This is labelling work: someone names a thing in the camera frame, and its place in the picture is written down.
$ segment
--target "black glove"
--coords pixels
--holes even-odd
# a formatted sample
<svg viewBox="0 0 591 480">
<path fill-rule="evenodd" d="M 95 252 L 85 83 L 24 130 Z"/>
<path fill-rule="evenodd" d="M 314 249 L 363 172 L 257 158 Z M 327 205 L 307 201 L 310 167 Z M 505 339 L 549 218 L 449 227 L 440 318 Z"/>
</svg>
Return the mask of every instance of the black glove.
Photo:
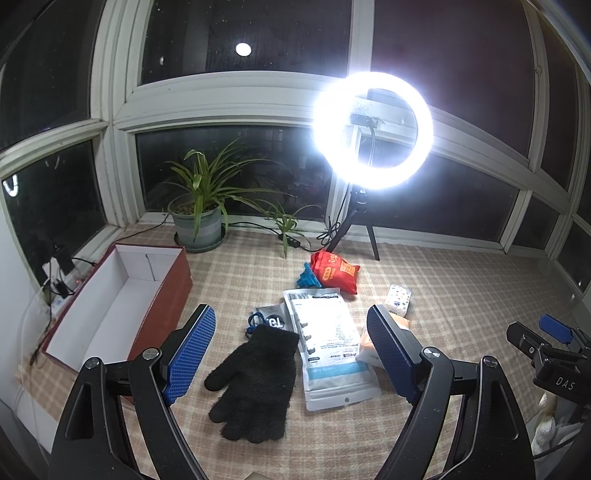
<svg viewBox="0 0 591 480">
<path fill-rule="evenodd" d="M 207 376 L 204 384 L 210 391 L 229 384 L 209 411 L 212 422 L 226 422 L 224 438 L 261 443 L 283 437 L 299 339 L 296 333 L 259 325 L 249 341 Z"/>
</svg>

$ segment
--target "checkered tablecloth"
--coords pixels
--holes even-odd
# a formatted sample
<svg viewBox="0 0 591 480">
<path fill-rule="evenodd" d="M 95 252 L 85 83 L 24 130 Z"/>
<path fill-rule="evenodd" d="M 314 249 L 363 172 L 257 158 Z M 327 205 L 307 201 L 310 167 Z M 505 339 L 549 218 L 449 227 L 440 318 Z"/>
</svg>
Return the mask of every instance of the checkered tablecloth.
<svg viewBox="0 0 591 480">
<path fill-rule="evenodd" d="M 142 228 L 134 226 L 126 234 Z M 172 227 L 163 226 L 128 242 L 171 244 L 173 232 Z M 359 330 L 367 309 L 384 300 L 390 284 L 410 289 L 407 318 L 418 340 L 424 346 L 440 348 L 449 358 L 478 361 L 485 354 L 497 357 L 524 418 L 529 419 L 540 391 L 531 382 L 533 370 L 527 358 L 505 339 L 506 327 L 519 320 L 535 329 L 544 313 L 573 322 L 567 299 L 542 276 L 537 261 L 404 245 L 380 244 L 379 250 L 380 262 L 374 261 L 369 244 L 343 241 L 337 251 L 349 263 L 361 265 L 358 295 L 345 296 Z M 294 287 L 309 254 L 290 249 L 285 260 L 277 237 L 232 231 L 218 249 L 187 257 L 193 289 L 179 325 L 198 304 L 207 303 L 216 312 L 217 329 L 187 395 L 172 409 L 208 477 L 242 480 L 256 471 L 273 480 L 374 478 L 410 412 L 410 406 L 393 393 L 387 375 L 379 369 L 380 397 L 311 413 L 305 409 L 299 368 L 286 434 L 277 442 L 229 442 L 220 436 L 220 425 L 207 416 L 219 394 L 205 390 L 205 376 L 245 340 L 251 309 L 280 302 L 283 290 Z M 74 381 L 72 374 L 41 356 L 25 379 L 26 389 L 58 420 Z M 429 475 L 443 468 L 459 404 L 459 397 L 452 398 Z M 130 407 L 125 409 L 125 418 L 142 472 L 157 478 Z"/>
</svg>

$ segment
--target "tripod stand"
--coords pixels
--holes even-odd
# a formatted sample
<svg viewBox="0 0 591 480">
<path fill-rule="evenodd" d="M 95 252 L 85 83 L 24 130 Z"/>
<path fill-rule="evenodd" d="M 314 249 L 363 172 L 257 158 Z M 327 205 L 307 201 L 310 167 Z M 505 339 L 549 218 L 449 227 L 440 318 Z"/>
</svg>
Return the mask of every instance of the tripod stand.
<svg viewBox="0 0 591 480">
<path fill-rule="evenodd" d="M 336 232 L 335 237 L 326 247 L 327 252 L 332 252 L 339 244 L 340 240 L 349 231 L 349 228 L 351 225 L 353 225 L 353 221 L 355 221 L 355 219 L 360 219 L 365 224 L 365 228 L 368 230 L 369 241 L 371 242 L 371 248 L 374 251 L 374 257 L 377 261 L 379 261 L 378 244 L 375 242 L 374 226 L 372 225 L 371 219 L 368 215 L 367 201 L 368 195 L 364 189 L 355 187 L 351 191 L 351 200 L 349 202 L 349 206 L 351 203 L 353 203 L 353 209 L 349 208 L 347 216 L 343 220 L 339 230 Z"/>
</svg>

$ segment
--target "glove finger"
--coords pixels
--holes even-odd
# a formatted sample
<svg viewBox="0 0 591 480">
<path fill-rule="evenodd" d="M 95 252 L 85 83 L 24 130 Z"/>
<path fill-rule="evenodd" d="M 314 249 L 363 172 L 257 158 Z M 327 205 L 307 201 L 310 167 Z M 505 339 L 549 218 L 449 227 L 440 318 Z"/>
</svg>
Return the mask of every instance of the glove finger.
<svg viewBox="0 0 591 480">
<path fill-rule="evenodd" d="M 209 411 L 209 419 L 214 423 L 226 421 L 234 408 L 234 397 L 228 388 Z"/>
<path fill-rule="evenodd" d="M 251 443 L 261 443 L 269 439 L 269 409 L 258 405 L 252 415 L 246 439 Z"/>
<path fill-rule="evenodd" d="M 251 401 L 240 400 L 233 404 L 228 421 L 222 428 L 222 437 L 228 440 L 238 440 L 246 434 L 251 424 L 254 405 Z"/>
<path fill-rule="evenodd" d="M 225 385 L 230 383 L 230 380 L 238 371 L 241 358 L 244 354 L 243 343 L 236 350 L 234 350 L 218 367 L 211 372 L 203 384 L 209 391 L 217 392 L 224 388 Z"/>
<path fill-rule="evenodd" d="M 269 412 L 268 437 L 271 440 L 279 440 L 285 435 L 285 418 L 287 406 L 276 407 Z"/>
</svg>

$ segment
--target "gray flower pot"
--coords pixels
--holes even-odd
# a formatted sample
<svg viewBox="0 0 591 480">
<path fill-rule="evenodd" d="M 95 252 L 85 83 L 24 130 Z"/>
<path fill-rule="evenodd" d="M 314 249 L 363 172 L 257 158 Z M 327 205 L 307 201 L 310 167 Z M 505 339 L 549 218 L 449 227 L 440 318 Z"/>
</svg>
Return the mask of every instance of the gray flower pot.
<svg viewBox="0 0 591 480">
<path fill-rule="evenodd" d="M 197 236 L 195 233 L 195 222 L 193 215 L 182 215 L 176 213 L 176 206 L 191 202 L 190 195 L 181 195 L 168 204 L 168 211 L 173 217 L 177 228 L 178 240 L 188 250 L 203 250 L 213 247 L 222 239 L 222 211 L 220 207 L 204 212 L 201 215 L 201 226 Z"/>
</svg>

